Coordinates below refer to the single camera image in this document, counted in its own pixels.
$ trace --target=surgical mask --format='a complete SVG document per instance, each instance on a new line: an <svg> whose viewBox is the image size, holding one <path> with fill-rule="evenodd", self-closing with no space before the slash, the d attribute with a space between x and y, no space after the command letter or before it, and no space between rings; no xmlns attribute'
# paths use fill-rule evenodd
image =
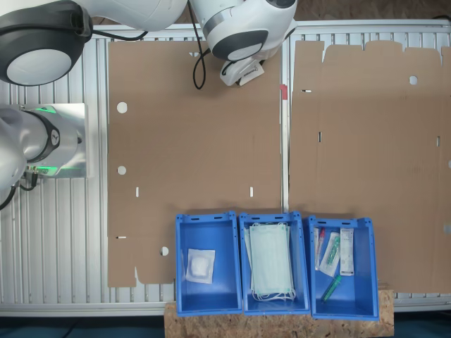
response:
<svg viewBox="0 0 451 338"><path fill-rule="evenodd" d="M253 296L258 301L295 298L289 238L285 223L249 227Z"/></svg>

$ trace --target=white metal rack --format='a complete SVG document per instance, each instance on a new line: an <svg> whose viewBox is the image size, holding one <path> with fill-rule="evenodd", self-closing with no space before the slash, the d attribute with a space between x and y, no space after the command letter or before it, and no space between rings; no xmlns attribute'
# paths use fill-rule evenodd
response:
<svg viewBox="0 0 451 338"><path fill-rule="evenodd" d="M125 26L97 29L135 36ZM357 44L372 39L406 46L450 46L451 27L440 20L328 21L299 23L282 48L282 83L292 91L295 41ZM151 32L144 40L194 39L191 25ZM0 104L85 103L89 121L87 179L40 180L32 192L18 192L0 213L0 316L162 315L174 301L173 284L107 286L108 43L95 36L68 76L39 87L0 83ZM281 101L283 210L288 209L288 148L291 100ZM2 192L0 200L6 198ZM396 311L451 309L451 294L395 294Z"/></svg>

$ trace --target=cardboard box blank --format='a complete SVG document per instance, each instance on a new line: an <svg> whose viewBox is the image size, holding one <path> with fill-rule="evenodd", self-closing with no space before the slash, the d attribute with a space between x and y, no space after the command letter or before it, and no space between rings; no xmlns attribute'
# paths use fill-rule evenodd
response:
<svg viewBox="0 0 451 338"><path fill-rule="evenodd" d="M296 45L290 209L372 218L382 280L451 292L451 50L442 66L396 42L333 45L321 62L323 48Z"/></svg>
<svg viewBox="0 0 451 338"><path fill-rule="evenodd" d="M227 87L209 55L198 91L196 42L109 48L109 286L134 287L135 269L143 284L172 283L178 213L280 212L280 57Z"/></svg>

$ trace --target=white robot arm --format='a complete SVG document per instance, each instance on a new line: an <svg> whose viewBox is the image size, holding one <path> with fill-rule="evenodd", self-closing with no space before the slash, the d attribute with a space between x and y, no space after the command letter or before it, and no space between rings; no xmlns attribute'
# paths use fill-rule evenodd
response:
<svg viewBox="0 0 451 338"><path fill-rule="evenodd" d="M23 86L63 77L92 36L91 16L145 31L174 23L187 0L0 0L0 80ZM272 57L295 29L297 0L191 0L227 85Z"/></svg>
<svg viewBox="0 0 451 338"><path fill-rule="evenodd" d="M67 74L93 34L92 16L144 31L174 23L187 0L0 0L0 80L34 86ZM221 78L234 84L272 57L295 29L297 0L190 0L212 54L226 61ZM77 147L57 115L0 111L0 191L14 185L26 163L67 163ZM51 144L51 125L58 131Z"/></svg>

